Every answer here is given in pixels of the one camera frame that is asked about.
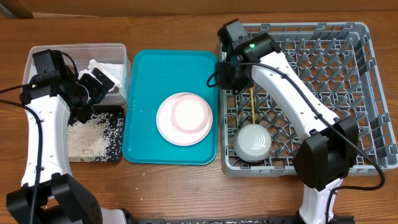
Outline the white napkin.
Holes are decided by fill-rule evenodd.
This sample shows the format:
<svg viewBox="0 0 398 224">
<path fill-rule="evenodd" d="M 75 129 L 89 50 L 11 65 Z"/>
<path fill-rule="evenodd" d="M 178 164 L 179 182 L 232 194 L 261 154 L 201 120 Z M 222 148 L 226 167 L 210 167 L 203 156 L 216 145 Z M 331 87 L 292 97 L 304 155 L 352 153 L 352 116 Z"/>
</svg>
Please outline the white napkin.
<svg viewBox="0 0 398 224">
<path fill-rule="evenodd" d="M 91 77 L 97 79 L 94 76 L 93 70 L 98 68 L 103 74 L 105 74 L 114 83 L 114 86 L 109 90 L 113 91 L 115 87 L 122 88 L 123 80 L 123 64 L 113 64 L 113 63 L 100 63 L 95 59 L 91 59 L 89 65 L 86 69 L 79 71 L 78 79 L 80 79 L 85 73 L 89 74 Z"/>
</svg>

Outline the wooden chopstick diagonal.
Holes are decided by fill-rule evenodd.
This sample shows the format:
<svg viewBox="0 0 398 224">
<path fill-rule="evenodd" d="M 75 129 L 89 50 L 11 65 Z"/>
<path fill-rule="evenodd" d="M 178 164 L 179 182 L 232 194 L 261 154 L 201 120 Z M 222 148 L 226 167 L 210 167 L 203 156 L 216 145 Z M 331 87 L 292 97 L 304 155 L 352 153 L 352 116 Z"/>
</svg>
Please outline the wooden chopstick diagonal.
<svg viewBox="0 0 398 224">
<path fill-rule="evenodd" d="M 254 87 L 250 88 L 250 96 L 251 96 L 251 112 L 252 112 L 252 123 L 256 123 L 256 114 L 255 114 L 255 100 L 254 100 Z"/>
</svg>

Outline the pink small bowl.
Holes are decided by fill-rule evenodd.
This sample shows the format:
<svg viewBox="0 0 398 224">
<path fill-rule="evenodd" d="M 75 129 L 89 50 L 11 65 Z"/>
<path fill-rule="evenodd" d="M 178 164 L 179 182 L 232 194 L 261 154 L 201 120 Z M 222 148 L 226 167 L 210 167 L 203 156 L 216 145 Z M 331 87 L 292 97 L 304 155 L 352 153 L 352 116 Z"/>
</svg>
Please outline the pink small bowl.
<svg viewBox="0 0 398 224">
<path fill-rule="evenodd" d="M 184 131 L 195 131 L 208 121 L 208 105 L 197 95 L 184 95 L 172 106 L 172 121 Z"/>
</svg>

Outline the white bowl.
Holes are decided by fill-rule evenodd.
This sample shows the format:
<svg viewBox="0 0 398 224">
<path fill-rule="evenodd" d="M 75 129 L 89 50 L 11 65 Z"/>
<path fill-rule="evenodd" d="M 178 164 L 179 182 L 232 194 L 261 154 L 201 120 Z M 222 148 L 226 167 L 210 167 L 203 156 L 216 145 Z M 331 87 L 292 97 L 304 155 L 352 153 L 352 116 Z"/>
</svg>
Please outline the white bowl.
<svg viewBox="0 0 398 224">
<path fill-rule="evenodd" d="M 243 126 L 233 139 L 235 153 L 246 162 L 259 162 L 266 159 L 271 152 L 271 146 L 271 135 L 260 124 Z"/>
</svg>

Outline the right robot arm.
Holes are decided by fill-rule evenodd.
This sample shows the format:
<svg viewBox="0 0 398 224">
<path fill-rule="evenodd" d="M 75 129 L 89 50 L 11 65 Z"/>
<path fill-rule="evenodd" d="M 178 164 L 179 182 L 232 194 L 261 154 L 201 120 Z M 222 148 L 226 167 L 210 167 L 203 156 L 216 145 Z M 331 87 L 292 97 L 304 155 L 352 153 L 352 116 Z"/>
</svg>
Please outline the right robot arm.
<svg viewBox="0 0 398 224">
<path fill-rule="evenodd" d="M 299 79 L 279 44 L 269 35 L 218 33 L 225 62 L 217 64 L 215 85 L 240 92 L 257 83 L 287 116 L 300 139 L 293 165 L 305 185 L 298 210 L 302 223 L 335 221 L 333 205 L 358 154 L 358 127 L 328 109 Z"/>
</svg>

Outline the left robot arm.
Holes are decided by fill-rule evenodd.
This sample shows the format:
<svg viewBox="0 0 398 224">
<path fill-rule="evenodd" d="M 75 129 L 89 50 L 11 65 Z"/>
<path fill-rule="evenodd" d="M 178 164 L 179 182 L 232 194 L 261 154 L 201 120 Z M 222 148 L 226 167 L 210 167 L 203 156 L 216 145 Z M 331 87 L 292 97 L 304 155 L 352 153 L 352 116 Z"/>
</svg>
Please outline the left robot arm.
<svg viewBox="0 0 398 224">
<path fill-rule="evenodd" d="M 69 68 L 45 68 L 22 84 L 29 124 L 28 158 L 19 190 L 6 196 L 18 223 L 134 223 L 123 208 L 107 209 L 73 176 L 68 158 L 70 116 L 88 121 L 93 104 L 114 86 L 98 69 L 75 75 Z"/>
</svg>

